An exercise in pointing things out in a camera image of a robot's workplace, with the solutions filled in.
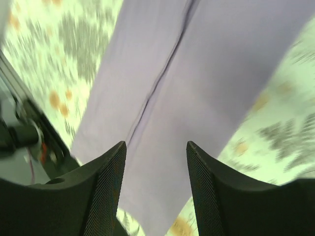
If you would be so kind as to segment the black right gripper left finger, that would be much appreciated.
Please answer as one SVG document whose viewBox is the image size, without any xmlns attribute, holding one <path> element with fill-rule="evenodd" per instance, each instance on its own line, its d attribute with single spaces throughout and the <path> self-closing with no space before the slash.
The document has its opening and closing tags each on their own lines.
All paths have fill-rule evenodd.
<svg viewBox="0 0 315 236">
<path fill-rule="evenodd" d="M 0 182 L 3 236 L 124 236 L 116 213 L 126 162 L 121 141 L 45 184 Z"/>
</svg>

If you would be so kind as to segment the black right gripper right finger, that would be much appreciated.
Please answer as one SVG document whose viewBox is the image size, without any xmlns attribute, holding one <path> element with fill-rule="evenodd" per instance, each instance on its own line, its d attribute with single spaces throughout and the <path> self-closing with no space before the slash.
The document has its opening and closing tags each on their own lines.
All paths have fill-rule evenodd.
<svg viewBox="0 0 315 236">
<path fill-rule="evenodd" d="M 314 179 L 265 183 L 214 159 L 192 141 L 187 163 L 201 236 L 314 235 Z"/>
</svg>

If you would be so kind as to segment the purple t shirt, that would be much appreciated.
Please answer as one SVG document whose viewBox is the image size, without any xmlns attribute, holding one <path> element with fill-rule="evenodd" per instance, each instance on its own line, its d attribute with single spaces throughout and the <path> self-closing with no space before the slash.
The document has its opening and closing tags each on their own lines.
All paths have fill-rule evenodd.
<svg viewBox="0 0 315 236">
<path fill-rule="evenodd" d="M 314 156 L 301 133 L 315 80 L 287 51 L 312 0 L 126 0 L 71 152 L 87 163 L 127 144 L 119 206 L 163 236 L 191 196 L 186 143 L 285 182 L 279 155 Z"/>
</svg>

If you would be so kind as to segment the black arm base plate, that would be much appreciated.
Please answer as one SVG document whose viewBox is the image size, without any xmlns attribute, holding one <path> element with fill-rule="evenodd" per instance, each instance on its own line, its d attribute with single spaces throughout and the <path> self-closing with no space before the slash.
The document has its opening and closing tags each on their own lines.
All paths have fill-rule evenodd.
<svg viewBox="0 0 315 236">
<path fill-rule="evenodd" d="M 23 121 L 34 121 L 42 132 L 41 152 L 36 159 L 49 178 L 53 179 L 78 168 L 69 149 L 44 112 L 30 98 L 23 99 L 16 113 Z"/>
</svg>

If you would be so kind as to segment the aluminium table frame rail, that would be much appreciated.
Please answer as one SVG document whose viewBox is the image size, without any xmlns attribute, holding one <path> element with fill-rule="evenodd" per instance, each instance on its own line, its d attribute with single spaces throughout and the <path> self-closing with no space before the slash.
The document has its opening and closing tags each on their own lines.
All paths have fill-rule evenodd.
<svg viewBox="0 0 315 236">
<path fill-rule="evenodd" d="M 0 76 L 20 103 L 25 103 L 25 101 L 29 100 L 31 97 L 29 89 L 2 51 L 0 51 Z"/>
</svg>

